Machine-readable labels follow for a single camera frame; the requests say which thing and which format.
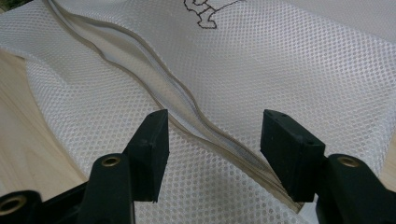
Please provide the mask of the white mesh laundry bag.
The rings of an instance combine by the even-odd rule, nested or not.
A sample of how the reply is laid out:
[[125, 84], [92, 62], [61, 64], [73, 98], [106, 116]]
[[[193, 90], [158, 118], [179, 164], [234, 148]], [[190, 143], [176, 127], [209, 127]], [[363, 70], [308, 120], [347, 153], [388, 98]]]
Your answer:
[[375, 172], [396, 131], [396, 0], [33, 0], [0, 14], [0, 49], [84, 173], [168, 110], [137, 224], [318, 224], [261, 154], [267, 109]]

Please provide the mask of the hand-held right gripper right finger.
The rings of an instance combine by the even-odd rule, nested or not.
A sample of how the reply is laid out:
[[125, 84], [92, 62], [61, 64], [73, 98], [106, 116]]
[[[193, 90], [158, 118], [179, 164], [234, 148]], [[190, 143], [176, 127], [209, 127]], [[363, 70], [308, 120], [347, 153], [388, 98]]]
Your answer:
[[287, 114], [265, 109], [261, 153], [294, 202], [314, 200], [326, 145]]

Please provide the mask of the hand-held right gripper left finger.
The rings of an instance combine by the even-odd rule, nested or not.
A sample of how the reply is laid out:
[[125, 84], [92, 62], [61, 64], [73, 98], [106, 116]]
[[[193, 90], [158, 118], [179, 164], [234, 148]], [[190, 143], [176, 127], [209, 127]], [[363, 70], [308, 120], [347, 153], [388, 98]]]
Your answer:
[[169, 157], [168, 111], [148, 114], [123, 153], [130, 163], [132, 199], [158, 202]]

